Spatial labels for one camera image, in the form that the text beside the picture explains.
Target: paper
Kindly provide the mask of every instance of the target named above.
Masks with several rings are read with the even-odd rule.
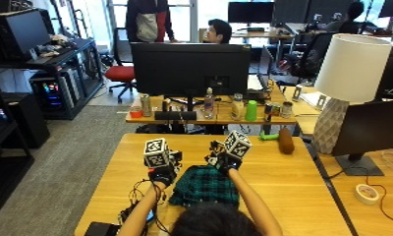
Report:
[[[258,79],[258,75],[249,75],[247,77],[247,90],[262,90],[262,84]]]
[[[316,105],[316,102],[318,102],[318,98],[319,96],[322,95],[323,93],[320,93],[319,91],[315,91],[315,92],[302,92],[299,97],[300,99],[308,103],[312,107],[315,107]],[[326,100],[324,100],[324,104],[323,104],[323,107],[326,106],[327,102],[330,100],[330,97],[326,96]]]

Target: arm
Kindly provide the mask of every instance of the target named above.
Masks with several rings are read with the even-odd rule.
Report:
[[[126,37],[129,42],[137,41],[137,37],[135,37],[137,13],[138,13],[138,9],[135,6],[135,2],[129,0],[126,4],[126,15],[125,15],[125,29],[126,29]]]
[[[155,195],[161,195],[159,191],[162,191],[166,186],[163,183],[154,181],[153,182],[157,187],[154,188],[150,186],[146,190],[146,193],[139,201],[139,203],[135,205],[130,215],[127,216],[117,236],[138,236],[141,235],[141,231],[146,222],[146,214],[150,209],[153,209],[155,203]]]
[[[282,235],[282,230],[275,221],[275,217],[260,199],[256,192],[249,186],[238,171],[233,168],[227,171],[229,178],[231,179],[238,193],[245,201],[249,213],[252,217],[254,223],[260,230],[262,235],[276,236]]]

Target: gray carpet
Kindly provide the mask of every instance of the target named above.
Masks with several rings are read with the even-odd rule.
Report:
[[[0,236],[73,234],[119,137],[137,127],[118,109],[85,106],[72,121],[48,121],[50,137],[0,210]]]

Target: hand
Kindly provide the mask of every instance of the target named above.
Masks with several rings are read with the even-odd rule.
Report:
[[[217,162],[213,166],[222,174],[227,175],[227,170],[230,168],[238,170],[239,165],[241,165],[241,159],[237,157],[233,157],[226,152],[222,152],[218,155]]]
[[[175,179],[175,172],[169,169],[149,169],[147,170],[147,178],[151,182],[161,182],[166,188],[173,184]]]

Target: standing person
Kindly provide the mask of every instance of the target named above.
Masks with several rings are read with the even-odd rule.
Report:
[[[222,20],[213,19],[207,21],[209,28],[205,33],[205,42],[229,43],[231,37],[231,27]]]
[[[162,42],[165,34],[177,42],[167,0],[127,0],[125,28],[129,42]]]
[[[338,21],[327,23],[326,25],[320,26],[319,29],[324,31],[339,31],[342,24],[352,23],[354,19],[362,14],[362,12],[363,12],[363,3],[360,1],[351,2],[347,13],[346,13],[346,18],[343,20],[338,20]]]

